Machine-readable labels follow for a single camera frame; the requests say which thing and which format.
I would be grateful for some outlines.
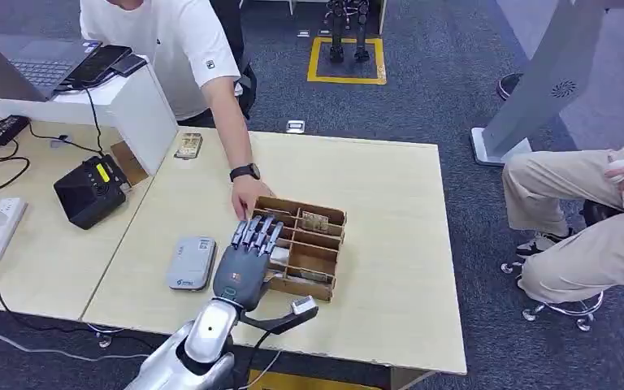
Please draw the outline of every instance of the smartphone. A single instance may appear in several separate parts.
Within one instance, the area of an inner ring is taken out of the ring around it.
[[[168,267],[166,282],[175,290],[202,290],[209,284],[216,255],[216,241],[210,237],[178,240]]]
[[[127,46],[102,46],[92,56],[87,58],[68,77],[76,83],[95,84],[100,82],[111,72],[111,66],[132,53]]]
[[[145,61],[144,58],[137,57],[134,54],[130,54],[125,58],[119,60],[117,63],[113,64],[111,66],[111,69],[113,69],[114,72],[118,73],[123,77],[128,77],[132,73],[135,73],[137,69],[144,67],[146,64],[147,61]]]

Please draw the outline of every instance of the robotic finger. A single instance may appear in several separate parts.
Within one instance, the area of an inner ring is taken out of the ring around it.
[[[252,243],[252,237],[257,231],[257,225],[259,225],[260,220],[262,220],[262,216],[258,215],[249,221],[248,230],[245,232],[245,236],[243,237],[243,245],[249,246]]]
[[[236,231],[233,233],[233,238],[231,239],[231,245],[234,248],[237,248],[243,239],[243,233],[245,232],[245,228],[247,228],[247,221],[240,221]]]
[[[283,222],[277,223],[276,226],[274,227],[274,231],[271,233],[271,236],[269,236],[269,241],[266,243],[266,246],[263,246],[259,250],[259,256],[262,256],[263,254],[266,254],[267,256],[271,255],[271,252],[274,251],[274,246],[276,246],[276,240],[279,239],[281,231],[283,230],[284,230],[284,223]]]
[[[262,246],[262,243],[264,243],[264,239],[267,238],[267,232],[269,231],[269,227],[271,226],[271,223],[273,222],[274,222],[273,215],[266,217],[266,219],[264,220],[264,224],[262,225],[262,229],[259,231],[259,234],[257,235],[257,240],[254,242],[254,245],[253,245],[254,248],[259,248]]]

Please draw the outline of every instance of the sneaker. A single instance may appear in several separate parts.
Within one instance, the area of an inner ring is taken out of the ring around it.
[[[527,259],[535,254],[541,254],[545,250],[570,237],[572,234],[572,229],[568,229],[567,236],[557,236],[551,233],[537,232],[537,234],[535,234],[535,238],[529,240],[525,244],[518,245],[515,249],[515,254],[517,254],[520,258]]]

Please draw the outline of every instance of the chair caster wheel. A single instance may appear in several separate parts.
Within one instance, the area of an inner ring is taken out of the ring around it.
[[[341,47],[331,47],[330,52],[331,57],[329,58],[332,63],[342,63],[343,62],[343,46]]]
[[[106,336],[106,335],[100,335],[97,337],[100,338],[99,348],[108,348],[108,346],[111,345],[111,341],[113,340],[109,336]]]
[[[592,327],[587,323],[587,320],[585,318],[581,318],[575,323],[578,325],[578,329],[583,332],[589,332],[592,329]]]
[[[578,329],[583,332],[589,332],[592,329],[591,323],[594,322],[594,314],[588,314],[587,318],[579,318],[575,321],[575,324],[578,325]]]
[[[532,314],[532,310],[530,310],[530,309],[523,310],[522,311],[522,317],[524,319],[526,319],[527,321],[530,321],[530,322],[532,322],[532,321],[537,319],[537,316]]]
[[[505,274],[510,274],[511,272],[513,272],[513,268],[507,262],[501,264],[501,270]]]
[[[367,50],[359,50],[355,53],[355,62],[364,63],[370,60],[370,52]]]
[[[536,306],[534,309],[525,309],[522,311],[522,317],[524,319],[526,319],[527,321],[534,321],[537,319],[537,314],[542,311],[542,309],[544,308],[544,305],[538,305]]]

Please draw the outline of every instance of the laptop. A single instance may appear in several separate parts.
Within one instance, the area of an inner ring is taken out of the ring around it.
[[[45,102],[100,41],[0,34],[0,98]]]

